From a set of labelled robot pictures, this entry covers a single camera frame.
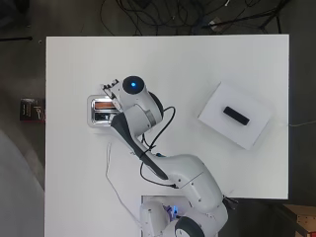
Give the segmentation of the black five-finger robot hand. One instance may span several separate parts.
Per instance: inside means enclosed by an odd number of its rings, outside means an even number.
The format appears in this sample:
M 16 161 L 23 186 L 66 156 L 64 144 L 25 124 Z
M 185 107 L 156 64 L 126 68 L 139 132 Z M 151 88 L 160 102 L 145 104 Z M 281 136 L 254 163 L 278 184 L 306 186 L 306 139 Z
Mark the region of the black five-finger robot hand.
M 120 81 L 118 79 L 115 79 L 110 84 L 104 84 L 102 86 L 102 89 L 106 93 L 106 95 L 112 100 L 112 103 L 114 104 L 115 108 L 120 112 L 121 111 L 121 106 L 119 102 Z

